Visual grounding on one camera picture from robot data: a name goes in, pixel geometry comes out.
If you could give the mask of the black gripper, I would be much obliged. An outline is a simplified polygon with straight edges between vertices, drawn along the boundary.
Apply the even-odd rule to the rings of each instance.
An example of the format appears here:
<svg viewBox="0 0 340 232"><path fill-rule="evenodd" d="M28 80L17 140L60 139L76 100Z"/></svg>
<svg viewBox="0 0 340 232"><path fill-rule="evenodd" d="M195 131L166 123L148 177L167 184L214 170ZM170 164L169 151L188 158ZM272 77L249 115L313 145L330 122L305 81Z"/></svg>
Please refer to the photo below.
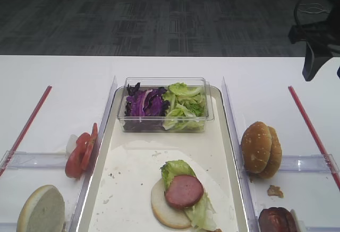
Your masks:
<svg viewBox="0 0 340 232"><path fill-rule="evenodd" d="M302 24L298 17L296 4L293 10L295 25L291 26L288 38L292 44L306 42L306 53L302 75L311 81L321 67L333 58L332 53L339 54L339 3L335 4L323 21Z"/></svg>

